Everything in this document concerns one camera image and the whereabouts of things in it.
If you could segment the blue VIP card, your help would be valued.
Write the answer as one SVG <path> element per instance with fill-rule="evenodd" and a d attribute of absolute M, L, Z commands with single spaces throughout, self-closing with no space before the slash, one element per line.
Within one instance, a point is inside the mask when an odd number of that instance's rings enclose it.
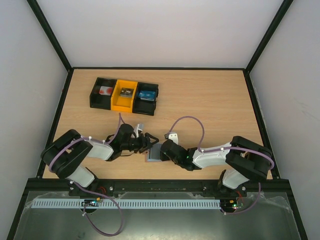
<path fill-rule="evenodd" d="M 150 90 L 140 90 L 138 98 L 145 101 L 154 101 L 156 99 L 156 92 Z"/>

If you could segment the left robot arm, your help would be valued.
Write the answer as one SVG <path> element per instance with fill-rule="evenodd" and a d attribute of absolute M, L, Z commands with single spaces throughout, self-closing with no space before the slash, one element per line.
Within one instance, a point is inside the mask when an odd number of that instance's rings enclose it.
<path fill-rule="evenodd" d="M 123 151 L 142 154 L 150 150 L 159 139 L 150 133 L 143 133 L 142 125 L 132 127 L 122 123 L 115 134 L 105 140 L 84 137 L 74 129 L 47 146 L 41 153 L 41 160 L 51 173 L 60 179 L 67 179 L 84 189 L 92 190 L 91 185 L 97 176 L 82 165 L 85 158 L 111 162 L 122 156 Z"/>

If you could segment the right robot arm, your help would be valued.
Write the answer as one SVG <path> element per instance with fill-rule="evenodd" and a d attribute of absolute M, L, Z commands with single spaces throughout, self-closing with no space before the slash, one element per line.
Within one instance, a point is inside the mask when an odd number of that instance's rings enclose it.
<path fill-rule="evenodd" d="M 188 149 L 167 139 L 160 147 L 160 159 L 170 160 L 187 171 L 229 165 L 231 169 L 222 172 L 218 183 L 218 191 L 224 196 L 248 181 L 265 181 L 275 166 L 268 148 L 242 136 L 234 136 L 232 141 L 216 147 Z"/>

